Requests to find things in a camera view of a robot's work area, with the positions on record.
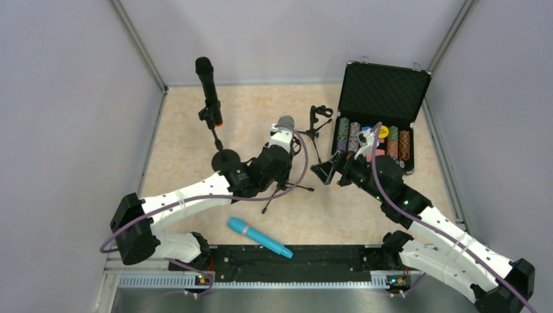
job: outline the poker chip case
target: poker chip case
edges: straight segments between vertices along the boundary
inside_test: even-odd
[[[410,133],[410,157],[408,160],[398,160],[398,163],[406,174],[413,173],[413,122],[431,79],[432,73],[425,70],[348,62],[338,103],[338,118],[334,122],[332,154],[336,151],[338,124],[342,117],[349,119],[350,123],[357,122],[362,127],[371,127],[381,121],[388,128],[396,126],[400,132],[407,130]],[[386,151],[387,141],[388,138],[385,138],[378,149]]]

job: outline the microphone holder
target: microphone holder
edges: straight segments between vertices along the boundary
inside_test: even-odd
[[[319,163],[322,163],[322,161],[321,157],[319,156],[319,149],[317,148],[317,144],[315,143],[315,138],[319,137],[319,130],[321,130],[321,128],[323,128],[326,124],[329,124],[332,119],[329,119],[321,126],[315,128],[315,123],[319,121],[316,115],[319,114],[324,117],[330,117],[333,113],[334,111],[331,108],[327,108],[326,106],[311,106],[311,110],[309,111],[309,129],[304,132],[299,132],[300,134],[307,135],[313,142],[313,146],[315,147],[315,152],[317,153],[317,159],[319,160]]]
[[[200,112],[198,112],[198,117],[200,121],[205,121],[207,128],[211,130],[213,138],[215,139],[215,147],[217,148],[217,153],[213,155],[211,159],[211,168],[214,171],[221,171],[226,168],[227,163],[240,163],[240,156],[234,150],[224,149],[223,143],[217,136],[215,132],[215,117],[214,117],[214,106],[205,106]]]

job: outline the black stand base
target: black stand base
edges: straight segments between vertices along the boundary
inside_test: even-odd
[[[213,156],[211,159],[211,168],[214,171],[223,170],[226,164],[240,163],[240,156],[234,150],[223,149]]]
[[[277,194],[277,192],[278,192],[279,190],[285,191],[286,189],[290,188],[291,186],[293,186],[293,184],[292,184],[292,183],[289,183],[289,182],[284,183],[283,185],[278,184],[278,185],[276,186],[275,192],[273,192],[273,195],[272,195],[272,196],[274,196],[275,194]],[[311,191],[311,192],[315,191],[315,188],[305,187],[305,186],[300,186],[300,185],[297,185],[296,188],[304,189],[304,190]],[[267,212],[267,209],[269,208],[269,204],[271,204],[271,201],[272,201],[272,199],[269,200],[269,202],[267,202],[267,205],[262,209],[261,214],[265,214],[265,212]]]

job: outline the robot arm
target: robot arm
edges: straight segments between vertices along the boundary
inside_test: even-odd
[[[293,119],[281,117],[279,125],[293,128]],[[251,162],[230,160],[212,176],[185,188],[153,197],[138,199],[133,193],[121,200],[110,223],[116,232],[131,220],[161,207],[169,209],[141,220],[115,238],[121,259],[125,265],[139,263],[147,258],[173,258],[185,263],[195,260],[202,250],[208,249],[207,241],[197,233],[177,233],[165,229],[191,215],[237,200],[231,196],[252,198],[267,190],[274,182],[286,182],[290,175],[293,150],[293,132],[287,128],[271,127],[271,139],[260,155]],[[186,201],[196,196],[226,196]]]
[[[358,138],[361,148],[357,154],[337,151],[330,161],[314,165],[311,170],[325,185],[332,181],[337,171],[342,174],[338,182],[340,186],[353,183],[382,201],[372,170],[366,164],[366,156],[373,148],[374,136],[369,131],[360,132]],[[378,179],[393,203],[409,215],[456,239],[456,242],[451,242],[434,230],[408,219],[383,201],[381,210],[386,217],[434,243],[433,248],[429,247],[402,231],[387,234],[382,247],[390,266],[396,269],[408,266],[426,272],[459,291],[475,303],[482,313],[520,312],[524,305],[505,286],[498,284],[491,273],[466,253],[466,249],[470,249],[513,285],[525,299],[529,299],[533,293],[533,265],[525,259],[513,262],[492,251],[445,218],[430,200],[403,183],[403,171],[391,157],[377,156],[376,164]]]

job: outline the white wall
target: white wall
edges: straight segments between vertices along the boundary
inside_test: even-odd
[[[0,312],[88,312],[160,93],[107,1],[0,7]]]
[[[428,92],[476,237],[536,266],[553,307],[553,3],[480,1]]]
[[[168,84],[336,82],[346,62],[427,67],[464,0],[122,1]]]

